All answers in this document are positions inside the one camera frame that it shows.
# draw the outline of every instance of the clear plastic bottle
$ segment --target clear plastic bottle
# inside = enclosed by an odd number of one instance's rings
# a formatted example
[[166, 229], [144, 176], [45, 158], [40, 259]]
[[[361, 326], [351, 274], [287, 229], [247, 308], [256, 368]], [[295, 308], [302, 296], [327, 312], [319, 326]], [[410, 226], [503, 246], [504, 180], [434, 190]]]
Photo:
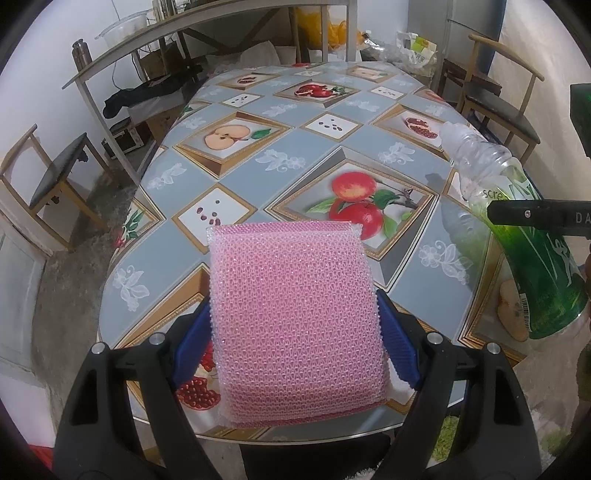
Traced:
[[588, 319], [588, 297], [564, 238], [533, 227], [493, 225], [488, 219], [487, 208], [493, 200], [540, 198], [519, 160], [503, 145], [488, 143], [465, 125], [447, 122], [440, 136], [460, 174], [462, 196], [505, 251], [530, 339], [578, 333]]

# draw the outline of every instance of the blue gripper pad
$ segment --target blue gripper pad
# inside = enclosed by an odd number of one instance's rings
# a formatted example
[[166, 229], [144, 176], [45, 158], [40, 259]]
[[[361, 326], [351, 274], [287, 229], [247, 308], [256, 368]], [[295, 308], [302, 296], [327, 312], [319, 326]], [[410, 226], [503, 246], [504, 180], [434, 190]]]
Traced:
[[396, 311], [391, 307], [386, 292], [378, 289], [379, 323], [382, 329], [384, 347], [394, 364], [401, 380], [408, 382], [414, 389], [421, 380], [418, 369], [418, 355], [415, 347], [396, 319]]
[[209, 301], [203, 306], [189, 327], [187, 334], [179, 343], [174, 353], [174, 371], [172, 381], [174, 388], [179, 388], [193, 378], [199, 366], [207, 344], [212, 337], [212, 320]]

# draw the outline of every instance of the yellow bag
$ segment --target yellow bag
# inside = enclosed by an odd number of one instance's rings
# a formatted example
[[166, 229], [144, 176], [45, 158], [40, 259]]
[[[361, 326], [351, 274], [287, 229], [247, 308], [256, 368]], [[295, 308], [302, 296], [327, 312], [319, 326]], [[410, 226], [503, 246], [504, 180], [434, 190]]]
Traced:
[[[305, 13], [301, 8], [296, 8], [298, 26], [306, 32], [308, 47], [312, 50], [322, 48], [322, 17], [320, 8], [317, 11]], [[347, 43], [347, 22], [343, 20], [339, 25], [331, 23], [329, 17], [329, 47], [339, 48]], [[357, 32], [357, 44], [363, 43], [361, 32]]]

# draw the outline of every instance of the pink sponge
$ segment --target pink sponge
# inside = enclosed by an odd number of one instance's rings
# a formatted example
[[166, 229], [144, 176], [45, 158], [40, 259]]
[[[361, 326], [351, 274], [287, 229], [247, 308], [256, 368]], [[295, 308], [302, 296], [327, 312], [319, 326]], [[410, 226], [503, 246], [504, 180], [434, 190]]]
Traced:
[[360, 232], [348, 222], [209, 229], [222, 423], [300, 423], [385, 401], [387, 356]]

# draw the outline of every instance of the plastic bottle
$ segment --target plastic bottle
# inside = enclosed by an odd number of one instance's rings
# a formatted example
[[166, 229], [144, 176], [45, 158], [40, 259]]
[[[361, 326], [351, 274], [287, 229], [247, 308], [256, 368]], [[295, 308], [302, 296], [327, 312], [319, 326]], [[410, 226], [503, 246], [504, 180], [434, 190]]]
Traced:
[[530, 339], [578, 333], [588, 319], [588, 297], [564, 237], [532, 227], [493, 225], [488, 219], [486, 209], [493, 200], [540, 198], [519, 160], [462, 124], [445, 123], [440, 136], [460, 174], [462, 196], [505, 251]]

